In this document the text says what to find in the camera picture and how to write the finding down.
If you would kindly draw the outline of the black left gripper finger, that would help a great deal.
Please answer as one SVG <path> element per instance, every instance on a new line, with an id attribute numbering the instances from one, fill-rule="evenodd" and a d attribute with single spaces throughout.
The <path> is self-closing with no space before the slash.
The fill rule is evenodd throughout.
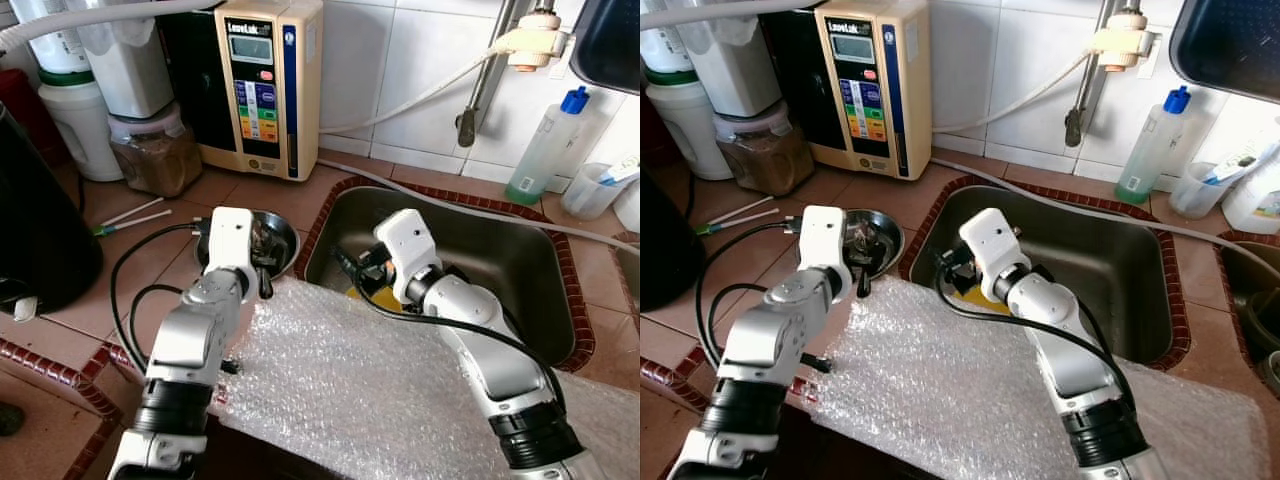
<path id="1" fill-rule="evenodd" d="M 282 271 L 285 264 L 285 242 L 268 227 L 255 227 L 255 266 Z"/>
<path id="2" fill-rule="evenodd" d="M 877 225 L 854 225 L 850 230 L 850 264 L 883 271 L 891 260 L 891 238 Z"/>

